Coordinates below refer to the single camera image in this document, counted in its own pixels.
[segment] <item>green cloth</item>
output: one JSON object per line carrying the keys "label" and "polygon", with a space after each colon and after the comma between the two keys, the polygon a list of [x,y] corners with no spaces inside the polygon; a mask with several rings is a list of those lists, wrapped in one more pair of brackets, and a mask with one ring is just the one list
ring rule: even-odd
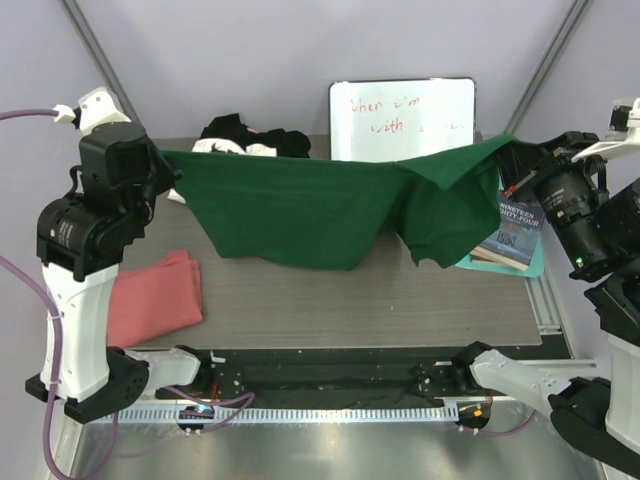
{"label": "green cloth", "polygon": [[416,264],[458,262],[500,224],[503,135],[400,162],[362,163],[164,152],[176,186],[224,258],[318,269],[356,267],[395,231]]}

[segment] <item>whiteboard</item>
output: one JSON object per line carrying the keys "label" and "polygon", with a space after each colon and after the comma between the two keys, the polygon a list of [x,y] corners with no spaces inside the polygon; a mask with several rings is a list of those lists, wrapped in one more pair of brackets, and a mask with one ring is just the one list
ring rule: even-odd
{"label": "whiteboard", "polygon": [[329,89],[331,158],[389,162],[473,143],[471,78],[336,82]]}

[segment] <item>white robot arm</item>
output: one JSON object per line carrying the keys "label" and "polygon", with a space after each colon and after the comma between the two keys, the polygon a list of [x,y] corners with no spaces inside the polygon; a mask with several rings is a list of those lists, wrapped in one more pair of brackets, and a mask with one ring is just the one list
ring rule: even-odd
{"label": "white robot arm", "polygon": [[585,296],[608,334],[611,381],[547,373],[483,344],[453,363],[471,385],[550,417],[569,444],[608,465],[612,478],[640,478],[640,179],[609,198],[604,175],[608,159],[640,152],[640,98],[614,108],[611,130],[624,138],[599,142],[594,134],[567,132],[498,155],[506,191],[544,208],[575,268],[570,277],[595,282],[608,276]]}
{"label": "white robot arm", "polygon": [[[190,385],[206,367],[186,347],[154,352],[107,348],[109,300],[124,247],[144,236],[155,197],[171,188],[176,176],[107,89],[82,97],[74,113],[64,106],[57,110],[67,122],[80,116],[82,165],[71,170],[72,191],[42,212],[37,253],[62,322],[56,393],[66,400],[68,416],[87,423],[126,408],[145,390]],[[78,173],[82,193],[75,191]],[[53,349],[49,318],[44,368],[27,381],[27,391],[43,401]]]}

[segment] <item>metal pole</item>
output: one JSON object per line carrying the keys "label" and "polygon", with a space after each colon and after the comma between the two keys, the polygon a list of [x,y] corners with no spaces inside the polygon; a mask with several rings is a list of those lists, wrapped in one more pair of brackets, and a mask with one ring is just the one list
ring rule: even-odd
{"label": "metal pole", "polygon": [[553,67],[555,67],[558,59],[562,55],[564,47],[569,42],[569,38],[575,31],[580,20],[584,17],[584,14],[591,3],[591,0],[574,0],[562,20],[558,31],[553,37],[551,44],[544,53],[538,68],[531,77],[529,85],[527,85],[522,98],[520,98],[520,101],[518,102],[518,106],[511,115],[511,119],[505,127],[505,133],[514,133],[517,130],[520,122],[522,122],[522,119],[529,110],[529,107],[531,107],[531,103],[540,92],[544,82],[547,80],[549,74],[553,70]]}
{"label": "metal pole", "polygon": [[118,100],[120,100],[120,105],[122,106],[124,113],[132,121],[140,123],[140,118],[136,114],[136,111],[133,108],[129,97],[124,91],[122,83],[120,83],[120,80],[118,79],[116,72],[113,70],[113,67],[111,66],[109,59],[105,55],[104,50],[102,50],[100,42],[98,42],[98,39],[93,33],[89,22],[84,16],[84,13],[82,13],[82,9],[78,5],[78,2],[76,0],[58,1],[62,6],[62,9],[67,14],[67,17],[69,17],[69,20],[73,24],[73,27],[80,37],[80,40],[89,52],[93,63],[100,72],[100,75],[106,82],[106,86],[111,89],[113,93],[115,93],[118,97]]}

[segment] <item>gray wall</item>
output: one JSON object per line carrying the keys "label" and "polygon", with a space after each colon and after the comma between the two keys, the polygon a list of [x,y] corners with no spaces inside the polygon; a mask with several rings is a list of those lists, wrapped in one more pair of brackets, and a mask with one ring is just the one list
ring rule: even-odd
{"label": "gray wall", "polygon": [[[0,15],[0,112],[77,104],[101,84],[57,2],[7,2]],[[78,163],[80,136],[51,118],[0,123],[0,254],[41,279],[35,226],[42,208],[64,194],[68,169]],[[24,381],[42,368],[45,310],[39,300],[0,271],[2,478],[43,478],[44,406],[24,393]]]}
{"label": "gray wall", "polygon": [[502,131],[569,0],[80,0],[154,136],[241,112],[327,133],[336,80],[470,75]]}
{"label": "gray wall", "polygon": [[[605,133],[612,102],[640,96],[640,64],[635,60],[640,2],[593,2],[560,62],[522,123],[518,136],[531,141],[567,130]],[[618,192],[640,176],[640,157],[613,160],[609,188]],[[545,235],[547,271],[562,293],[564,310],[578,353],[607,365],[605,335],[593,306],[582,295],[588,285],[570,280],[571,266],[552,232]]]}

